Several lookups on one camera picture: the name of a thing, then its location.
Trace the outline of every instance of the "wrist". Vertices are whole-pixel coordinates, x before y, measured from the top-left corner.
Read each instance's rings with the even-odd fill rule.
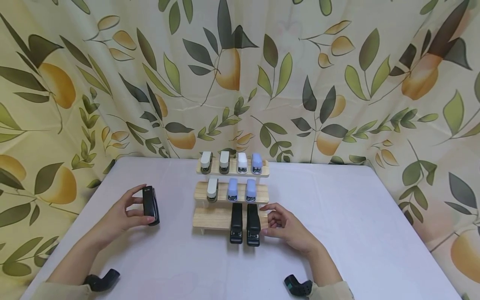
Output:
[[[307,252],[305,252],[304,255],[305,258],[309,262],[311,262],[313,260],[317,260],[319,257],[324,255],[325,252],[326,248],[324,247],[324,245],[319,240],[316,240],[314,243],[312,243],[312,246]]]

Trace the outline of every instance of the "floral curtain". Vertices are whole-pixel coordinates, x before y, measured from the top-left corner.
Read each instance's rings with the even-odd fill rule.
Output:
[[[372,167],[480,299],[478,0],[4,0],[0,294],[122,156]]]

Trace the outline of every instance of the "right hand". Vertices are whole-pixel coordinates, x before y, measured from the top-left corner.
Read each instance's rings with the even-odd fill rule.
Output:
[[[262,229],[262,235],[283,239],[290,247],[305,256],[322,246],[297,217],[280,204],[267,204],[260,210],[272,210],[268,214],[268,228]]]

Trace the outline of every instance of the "left hand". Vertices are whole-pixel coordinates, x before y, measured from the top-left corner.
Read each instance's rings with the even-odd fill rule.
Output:
[[[145,226],[152,223],[155,218],[152,216],[144,216],[143,210],[127,208],[132,204],[143,203],[143,198],[133,197],[133,195],[141,191],[146,184],[138,185],[129,189],[100,219],[100,221],[90,229],[85,235],[93,245],[99,247],[99,250],[107,247],[123,232],[136,226]]]

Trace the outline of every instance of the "wooden shelf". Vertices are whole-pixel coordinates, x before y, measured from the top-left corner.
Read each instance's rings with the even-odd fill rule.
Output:
[[[195,187],[195,193],[193,194],[193,197],[195,198],[196,201],[200,201],[200,202],[207,201],[207,185],[208,185],[208,182],[203,182],[203,181],[197,182],[197,186]],[[238,203],[246,203],[245,201],[246,187],[247,185],[244,183],[238,184],[237,186],[238,188],[237,202]],[[227,199],[227,190],[228,190],[228,183],[219,182],[217,201],[210,205],[214,205],[216,203],[221,203],[221,202],[230,202]],[[268,187],[264,184],[257,184],[257,199],[255,201],[255,204],[267,204],[268,201],[269,201]]]
[[[260,225],[268,228],[267,212],[259,211]],[[200,229],[230,230],[232,209],[197,207],[193,215],[193,227]],[[247,228],[247,211],[243,210],[243,230]]]
[[[219,175],[219,176],[244,176],[244,177],[268,177],[270,176],[270,168],[268,166],[268,161],[263,160],[264,165],[262,167],[262,173],[261,174],[253,174],[252,173],[252,160],[248,159],[248,167],[247,167],[247,173],[238,173],[237,172],[237,159],[236,158],[230,158],[230,170],[228,174],[220,174],[220,163],[218,161],[218,158],[213,157],[212,158],[212,168],[210,170],[210,173],[205,174],[205,175]],[[197,174],[202,174],[200,171],[200,159],[198,159],[197,163]]]

